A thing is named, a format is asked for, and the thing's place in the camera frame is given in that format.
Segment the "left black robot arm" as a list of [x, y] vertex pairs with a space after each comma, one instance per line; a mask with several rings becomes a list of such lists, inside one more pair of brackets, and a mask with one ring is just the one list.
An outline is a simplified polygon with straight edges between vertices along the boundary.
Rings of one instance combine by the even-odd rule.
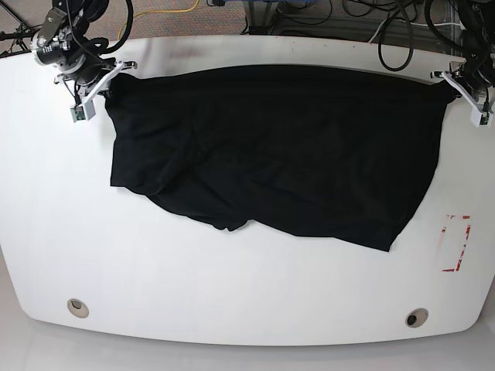
[[445, 76], [453, 81], [459, 94], [480, 112], [481, 118], [487, 119], [493, 104], [490, 88], [494, 86], [494, 2], [456, 1], [455, 4], [463, 27], [460, 43], [437, 30], [431, 18], [431, 1], [424, 4], [424, 18], [437, 39], [465, 59], [457, 66], [451, 66]]

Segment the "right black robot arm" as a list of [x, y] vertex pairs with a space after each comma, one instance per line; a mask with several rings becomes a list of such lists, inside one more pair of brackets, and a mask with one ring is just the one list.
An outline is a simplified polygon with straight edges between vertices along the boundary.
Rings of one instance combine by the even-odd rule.
[[134, 6], [125, 1], [127, 22], [123, 36], [112, 46], [108, 39], [88, 39], [85, 34], [108, 9], [108, 1], [53, 1], [41, 30], [31, 42], [35, 60], [42, 66], [54, 65], [64, 81], [71, 80], [74, 102], [81, 104], [80, 90], [91, 88], [116, 66], [110, 54], [119, 50], [128, 39], [133, 25]]

